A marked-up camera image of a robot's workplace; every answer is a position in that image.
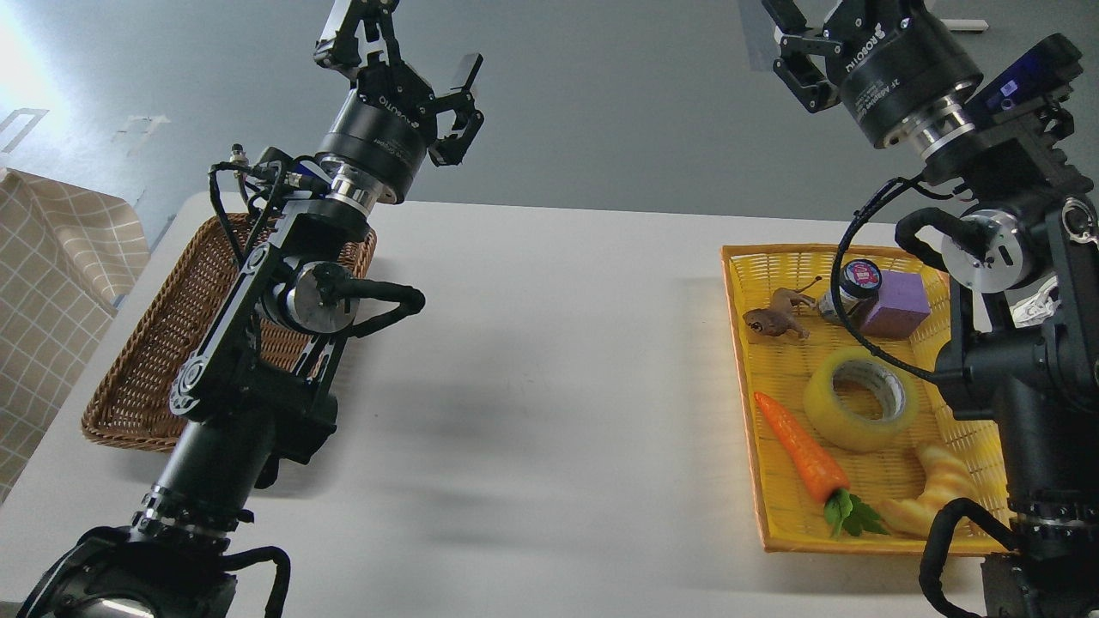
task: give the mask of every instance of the yellow basket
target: yellow basket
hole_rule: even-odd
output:
[[[776,288],[799,288],[814,277],[824,277],[806,294],[826,290],[835,245],[747,245],[721,251],[729,296],[733,347],[741,379],[744,428],[748,440],[756,522],[766,551],[829,553],[920,554],[923,539],[902,536],[863,534],[831,538],[820,504],[809,497],[789,455],[770,427],[758,415],[751,394],[761,390],[779,400],[799,422],[835,456],[851,478],[852,493],[872,506],[885,498],[914,498],[923,492],[924,474],[914,446],[924,440],[946,443],[969,468],[979,490],[978,500],[1007,522],[1007,479],[996,426],[991,421],[954,420],[939,390],[917,379],[920,413],[904,433],[887,449],[855,453],[833,446],[820,438],[802,410],[802,391],[813,371],[840,347],[858,345],[842,327],[830,324],[815,311],[801,308],[798,321],[812,333],[799,340],[792,332],[778,338],[748,329],[741,316],[767,307]],[[866,257],[888,271],[919,273],[923,278],[931,316],[906,341],[873,340],[898,358],[921,367],[933,367],[939,350],[950,340],[950,288],[937,271],[898,249],[854,246],[845,257]],[[984,555],[1002,548],[968,525],[955,536],[953,555]]]

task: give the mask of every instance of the yellow tape roll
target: yellow tape roll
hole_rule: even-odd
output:
[[[848,409],[836,395],[837,382],[865,386],[881,405],[881,418],[867,418]],[[912,424],[918,410],[912,378],[893,371],[864,347],[844,347],[825,358],[809,379],[803,404],[806,416],[824,439],[859,453],[887,446]]]

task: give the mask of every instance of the purple sponge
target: purple sponge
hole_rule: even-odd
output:
[[[908,339],[931,314],[923,279],[915,273],[881,271],[878,298],[867,305],[858,330],[869,336]]]

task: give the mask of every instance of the table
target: table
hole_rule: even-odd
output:
[[[129,521],[159,474],[165,455],[93,445],[78,419],[204,202],[185,205],[0,507],[0,598]],[[766,554],[755,528],[719,250],[835,242],[843,223],[408,202],[371,224],[370,277],[428,306],[348,344],[338,431],[255,492],[232,537],[289,552],[286,616],[935,615],[917,558]],[[231,616],[260,613],[271,575],[243,572]],[[978,560],[944,580],[984,610]]]

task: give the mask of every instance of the orange carrot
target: orange carrot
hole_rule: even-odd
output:
[[[793,467],[809,495],[824,505],[824,520],[832,526],[832,537],[840,530],[858,537],[863,531],[888,534],[878,520],[877,512],[858,496],[847,492],[851,481],[832,455],[801,427],[793,415],[771,397],[756,391],[756,406],[775,432],[778,441],[793,460]]]
[[[851,489],[851,481],[847,481],[840,464],[798,424],[789,410],[763,393],[756,393],[755,399],[763,418],[767,419],[767,424],[790,454],[798,476],[814,500],[824,504],[836,489]]]

